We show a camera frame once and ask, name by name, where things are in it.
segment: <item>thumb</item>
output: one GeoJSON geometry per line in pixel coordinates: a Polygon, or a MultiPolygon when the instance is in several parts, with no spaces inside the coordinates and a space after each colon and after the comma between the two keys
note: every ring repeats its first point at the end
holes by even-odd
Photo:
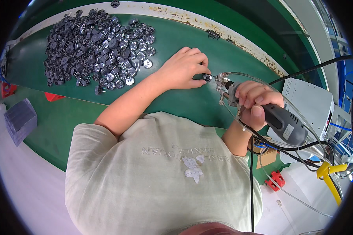
{"type": "Polygon", "coordinates": [[[251,108],[251,118],[249,124],[255,131],[259,131],[265,125],[264,109],[260,105],[251,108]]]}
{"type": "Polygon", "coordinates": [[[207,84],[207,82],[204,79],[200,79],[200,80],[191,79],[188,82],[188,88],[197,88],[197,87],[201,87],[204,84],[207,84]]]}

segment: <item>right hand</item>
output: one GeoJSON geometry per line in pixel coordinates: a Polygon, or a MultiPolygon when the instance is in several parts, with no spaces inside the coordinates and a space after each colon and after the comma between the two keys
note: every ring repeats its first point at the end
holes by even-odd
{"type": "Polygon", "coordinates": [[[284,99],[280,92],[272,91],[266,85],[254,81],[245,81],[235,92],[238,103],[245,107],[241,120],[255,131],[262,129],[265,122],[264,109],[261,105],[275,104],[284,107],[284,99]]]}
{"type": "Polygon", "coordinates": [[[207,83],[205,80],[192,79],[200,73],[211,74],[207,56],[197,48],[184,47],[168,59],[154,75],[159,77],[158,83],[165,90],[170,90],[201,87],[207,83]]]}

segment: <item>t-shirt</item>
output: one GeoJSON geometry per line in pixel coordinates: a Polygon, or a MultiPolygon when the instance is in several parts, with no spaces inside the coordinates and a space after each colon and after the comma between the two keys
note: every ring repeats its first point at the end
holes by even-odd
{"type": "MultiPolygon", "coordinates": [[[[66,207],[84,235],[174,235],[220,222],[251,230],[247,157],[234,156],[213,127],[164,112],[138,119],[119,138],[75,127],[66,169],[66,207]]],[[[254,221],[262,196],[254,180],[254,221]]]]}

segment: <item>red plastic holder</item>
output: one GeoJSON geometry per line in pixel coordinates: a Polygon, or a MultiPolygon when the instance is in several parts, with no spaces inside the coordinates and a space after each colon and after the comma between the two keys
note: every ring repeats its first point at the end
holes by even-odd
{"type": "Polygon", "coordinates": [[[46,95],[46,99],[49,101],[49,102],[52,102],[52,101],[56,101],[56,100],[60,100],[62,98],[65,98],[65,96],[59,96],[59,95],[55,95],[55,94],[51,94],[51,93],[47,93],[45,92],[44,93],[46,95]]]}
{"type": "Polygon", "coordinates": [[[11,96],[17,90],[16,85],[12,85],[6,82],[1,83],[1,96],[4,98],[11,96]]]}
{"type": "MultiPolygon", "coordinates": [[[[272,179],[280,186],[283,187],[285,185],[285,180],[284,178],[281,176],[280,171],[277,172],[272,172],[272,179]]],[[[278,190],[280,190],[279,187],[277,187],[271,180],[265,181],[265,183],[271,187],[275,192],[277,192],[278,190]]]]}

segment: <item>white floor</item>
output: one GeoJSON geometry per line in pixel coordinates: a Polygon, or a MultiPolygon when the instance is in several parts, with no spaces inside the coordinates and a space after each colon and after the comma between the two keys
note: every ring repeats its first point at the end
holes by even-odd
{"type": "MultiPolygon", "coordinates": [[[[26,144],[17,148],[4,123],[5,106],[0,105],[0,174],[23,222],[36,235],[80,235],[64,204],[66,173],[56,168],[26,144]]],[[[337,209],[323,181],[304,165],[294,163],[282,171],[284,189],[324,213],[337,209]]],[[[341,185],[346,191],[348,181],[341,185]]],[[[297,235],[324,228],[329,219],[296,202],[284,192],[262,185],[263,216],[256,233],[297,235]]]]}

